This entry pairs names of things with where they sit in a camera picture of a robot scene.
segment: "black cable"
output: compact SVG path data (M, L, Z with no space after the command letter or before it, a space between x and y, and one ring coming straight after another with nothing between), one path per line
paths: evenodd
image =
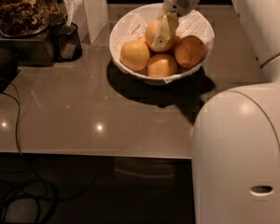
M19 200L19 199L33 199L35 200L35 203L37 205L37 214L35 217L35 224L47 224L48 220L51 218L51 216L53 215L58 202L65 202L65 201L71 201L73 199L75 199L76 197L79 197L81 195L83 195L85 192L87 192L93 185L94 181L96 180L97 176L100 174L105 162L102 162L101 166L99 167L99 169L97 170L96 174L94 175L94 178L92 179L92 181L90 182L90 184L83 189L82 191L78 192L77 194L70 196L70 197L66 197L66 198L59 198L59 193L58 190L56 189L55 186L50 184L50 187L53 191L53 197L47 197L48 195L48 186L46 184L46 182L40 177L40 175L37 173L37 171L34 169L34 167L25 159L24 155L21 152L21 147L20 147L20 138L19 138L19 121L20 121L20 117L21 117L21 99L20 99L20 94L19 91L17 89L17 87L10 81L1 78L1 80L3 80L4 82L6 82L7 84L11 85L15 92L17 93L17 97L14 97L8 93L5 92L1 92L2 94L4 94L5 96L8 96L10 98L12 98L17 106L18 106L18 115L17 115L17 120L16 120L16 128L15 128L15 137L16 137L16 145L17 145L17 150L19 152L19 154L21 155L23 161L27 164L27 166L29 167L29 169L35 174L35 176L37 177L37 180L40 181L43 186L45 187L45 194L42 196L36 196L33 195L27 191L24 190L24 188L26 187L27 184L21 185L20 187L12 184L11 182L8 182L5 179L0 178L1 182L5 182L7 184L9 184L13 189L11 190L11 192L7 192L5 195L3 195L3 197L0 200L0 223L5 223L5 218L6 218L6 213L7 210L9 208L9 206ZM45 215L45 217L38 223L39 221L39 217L40 217L40 213L41 213L41 205L39 201L50 201L52 202L51 207L49 209L49 211L47 212L47 214Z
M17 146L17 150L19 152L19 154L21 155L21 158L23 159L23 161L26 163L26 165L29 167L29 169L35 174L35 176L39 179L39 181L44 185L45 188L45 194L44 196L47 195L48 193L48 187L45 183L45 181L40 177L40 175L37 173L37 171L33 168L33 166L26 160L26 158L24 157L24 155L21 152L21 147L20 147L20 138L19 138L19 121L20 121L20 117L21 117L21 98L20 98L20 94L19 91L17 89L17 87L10 81L1 78L1 80L3 80L4 82L8 83L9 85L11 85L13 87L13 89L15 90L15 92L17 93L17 97L14 97L8 93L5 92L1 92L2 94L4 94L5 96L10 97L11 99L13 99L17 106L18 106L18 115L17 115L17 119L16 119L16 126L15 126L15 138L16 138L16 146Z

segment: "appliance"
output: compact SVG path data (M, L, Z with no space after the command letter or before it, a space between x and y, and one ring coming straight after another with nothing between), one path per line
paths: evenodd
M57 57L49 26L64 22L63 12L62 0L0 0L0 49L16 52L19 65L52 66Z
M280 0L232 0L267 83L224 91L192 136L197 224L280 224Z

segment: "glass jar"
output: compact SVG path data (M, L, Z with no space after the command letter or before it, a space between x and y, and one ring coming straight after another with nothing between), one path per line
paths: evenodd
M36 35L49 26L44 0L0 0L0 34L6 37Z

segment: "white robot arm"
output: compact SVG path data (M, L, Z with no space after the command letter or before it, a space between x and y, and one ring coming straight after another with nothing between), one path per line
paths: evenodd
M175 34L178 18L189 14L200 0L163 0L159 28L152 46L162 49Z
M267 83L224 91L200 111L196 223L280 224L280 0L232 2Z

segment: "jar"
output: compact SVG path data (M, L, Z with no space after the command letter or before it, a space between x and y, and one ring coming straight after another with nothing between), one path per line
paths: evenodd
M0 0L0 34L6 37L36 35L49 26L45 0Z

